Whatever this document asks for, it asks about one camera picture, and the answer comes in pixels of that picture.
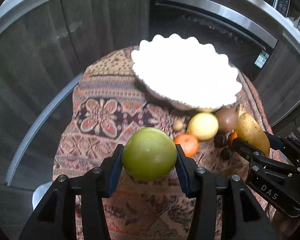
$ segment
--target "green apple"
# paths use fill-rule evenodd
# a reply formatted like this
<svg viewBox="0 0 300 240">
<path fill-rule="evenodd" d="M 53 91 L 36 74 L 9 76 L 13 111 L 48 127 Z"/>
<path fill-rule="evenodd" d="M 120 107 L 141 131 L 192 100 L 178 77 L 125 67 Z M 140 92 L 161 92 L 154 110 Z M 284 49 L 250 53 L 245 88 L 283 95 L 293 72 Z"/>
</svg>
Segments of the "green apple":
<svg viewBox="0 0 300 240">
<path fill-rule="evenodd" d="M 157 180 L 167 176 L 174 167 L 177 149 L 166 133 L 146 127 L 127 141 L 121 160 L 125 170 L 135 179 Z"/>
</svg>

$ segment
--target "table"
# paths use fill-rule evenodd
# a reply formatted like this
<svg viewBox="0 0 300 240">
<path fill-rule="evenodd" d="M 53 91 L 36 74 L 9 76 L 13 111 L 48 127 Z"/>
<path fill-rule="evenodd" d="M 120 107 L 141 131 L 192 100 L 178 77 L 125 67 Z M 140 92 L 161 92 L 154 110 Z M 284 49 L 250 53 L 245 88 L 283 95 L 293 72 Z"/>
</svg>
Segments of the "table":
<svg viewBox="0 0 300 240">
<path fill-rule="evenodd" d="M 60 174 L 81 176 L 104 158 L 111 156 L 118 143 L 125 144 L 142 127 L 156 127 L 174 138 L 172 130 L 177 119 L 188 123 L 194 112 L 178 111 L 167 102 L 151 97 L 135 80 L 131 70 L 131 52 L 137 46 L 110 53 L 89 66 L 73 92 L 73 117 L 61 136 L 55 156 L 53 179 Z M 233 107 L 244 104 L 264 131 L 272 133 L 258 93 L 249 79 L 238 75 L 242 90 Z M 230 177 L 247 175 L 247 166 L 239 156 L 221 160 L 213 140 L 200 143 L 193 157 L 198 166 L 215 174 Z M 280 160 L 271 150 L 270 158 Z M 275 209 L 254 193 L 260 205 L 272 219 Z M 176 171 L 154 182 L 138 181 L 123 169 L 117 191 L 103 205 L 112 239 L 186 239 L 195 200 L 181 192 Z M 221 234 L 221 198 L 217 201 L 216 239 Z M 77 239 L 83 239 L 80 197 L 76 198 Z"/>
</svg>

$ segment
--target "silver bolt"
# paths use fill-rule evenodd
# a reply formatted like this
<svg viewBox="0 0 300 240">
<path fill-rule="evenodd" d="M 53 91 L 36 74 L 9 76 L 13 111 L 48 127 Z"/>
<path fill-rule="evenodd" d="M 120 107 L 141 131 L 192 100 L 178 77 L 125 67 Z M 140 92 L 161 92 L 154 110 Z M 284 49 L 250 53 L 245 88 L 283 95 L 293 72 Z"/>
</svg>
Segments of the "silver bolt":
<svg viewBox="0 0 300 240">
<path fill-rule="evenodd" d="M 204 167 L 198 167 L 197 172 L 200 174 L 204 174 L 206 172 L 206 169 Z"/>
<path fill-rule="evenodd" d="M 98 173 L 101 172 L 101 168 L 100 168 L 100 167 L 94 167 L 94 168 L 92 169 L 92 172 L 93 172 L 94 174 L 98 174 Z"/>
<path fill-rule="evenodd" d="M 63 182 L 63 181 L 66 180 L 66 178 L 67 178 L 66 175 L 60 175 L 60 176 L 58 177 L 58 181 Z"/>
<path fill-rule="evenodd" d="M 234 181 L 239 181 L 240 180 L 240 176 L 239 175 L 232 175 L 231 177 Z"/>
</svg>

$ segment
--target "white bowl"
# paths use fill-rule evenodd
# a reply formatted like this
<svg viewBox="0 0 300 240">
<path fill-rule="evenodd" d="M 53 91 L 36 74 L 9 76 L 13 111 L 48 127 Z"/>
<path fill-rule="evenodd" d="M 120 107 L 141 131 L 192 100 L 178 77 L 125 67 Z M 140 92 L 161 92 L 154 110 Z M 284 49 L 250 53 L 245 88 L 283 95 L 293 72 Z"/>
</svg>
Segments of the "white bowl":
<svg viewBox="0 0 300 240">
<path fill-rule="evenodd" d="M 212 112 L 235 103 L 242 89 L 228 57 L 195 37 L 156 35 L 151 42 L 141 41 L 131 57 L 132 70 L 149 93 L 179 110 Z"/>
</svg>

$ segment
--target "yellow mango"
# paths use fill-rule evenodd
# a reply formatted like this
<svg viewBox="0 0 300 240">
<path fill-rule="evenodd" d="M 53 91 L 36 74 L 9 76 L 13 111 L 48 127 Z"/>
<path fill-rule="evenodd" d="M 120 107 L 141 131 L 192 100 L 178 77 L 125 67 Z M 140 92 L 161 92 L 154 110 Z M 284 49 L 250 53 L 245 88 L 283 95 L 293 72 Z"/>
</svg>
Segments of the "yellow mango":
<svg viewBox="0 0 300 240">
<path fill-rule="evenodd" d="M 250 114 L 243 113 L 239 116 L 235 130 L 239 138 L 263 151 L 266 157 L 269 156 L 270 143 L 268 137 Z"/>
</svg>

